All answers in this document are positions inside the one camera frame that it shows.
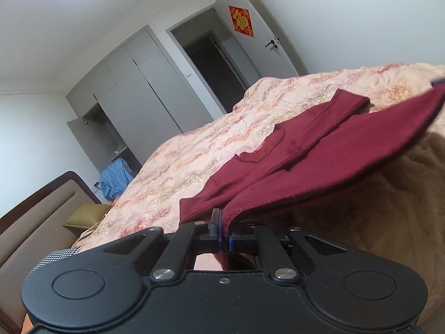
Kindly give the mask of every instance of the closet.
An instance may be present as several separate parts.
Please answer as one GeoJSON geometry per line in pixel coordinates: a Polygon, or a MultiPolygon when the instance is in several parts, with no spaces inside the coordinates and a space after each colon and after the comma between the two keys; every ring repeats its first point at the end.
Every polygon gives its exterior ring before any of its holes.
{"type": "Polygon", "coordinates": [[[167,56],[143,30],[68,93],[68,127],[100,172],[122,157],[136,174],[162,143],[212,121],[167,56]]]}

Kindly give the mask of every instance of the red chinese decoration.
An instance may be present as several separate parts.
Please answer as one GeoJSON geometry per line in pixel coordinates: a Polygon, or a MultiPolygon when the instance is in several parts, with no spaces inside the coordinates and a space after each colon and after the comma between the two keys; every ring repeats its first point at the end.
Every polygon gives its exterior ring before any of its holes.
{"type": "Polygon", "coordinates": [[[232,16],[232,22],[235,31],[253,37],[249,10],[241,9],[235,6],[229,6],[229,11],[230,15],[232,16]]]}

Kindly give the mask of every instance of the beige headboard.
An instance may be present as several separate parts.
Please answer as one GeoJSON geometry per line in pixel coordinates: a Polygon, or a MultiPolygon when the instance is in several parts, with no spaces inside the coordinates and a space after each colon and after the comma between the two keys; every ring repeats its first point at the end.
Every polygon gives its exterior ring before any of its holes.
{"type": "Polygon", "coordinates": [[[50,252],[77,239],[62,224],[82,203],[101,202],[70,171],[0,218],[0,327],[8,333],[19,333],[23,324],[20,290],[26,275],[50,252]]]}

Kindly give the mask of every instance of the ceiling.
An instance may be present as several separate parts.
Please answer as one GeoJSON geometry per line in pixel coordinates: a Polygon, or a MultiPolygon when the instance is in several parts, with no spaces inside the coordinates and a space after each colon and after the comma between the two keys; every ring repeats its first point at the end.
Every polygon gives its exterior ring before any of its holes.
{"type": "Polygon", "coordinates": [[[0,0],[0,94],[68,92],[170,0],[0,0]]]}

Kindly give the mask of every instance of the green cushion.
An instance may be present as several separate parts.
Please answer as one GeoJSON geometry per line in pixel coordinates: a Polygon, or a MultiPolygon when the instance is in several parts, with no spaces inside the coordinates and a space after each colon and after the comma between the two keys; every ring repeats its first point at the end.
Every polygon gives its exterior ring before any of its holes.
{"type": "Polygon", "coordinates": [[[68,229],[86,230],[100,222],[112,205],[82,204],[63,224],[68,229]]]}

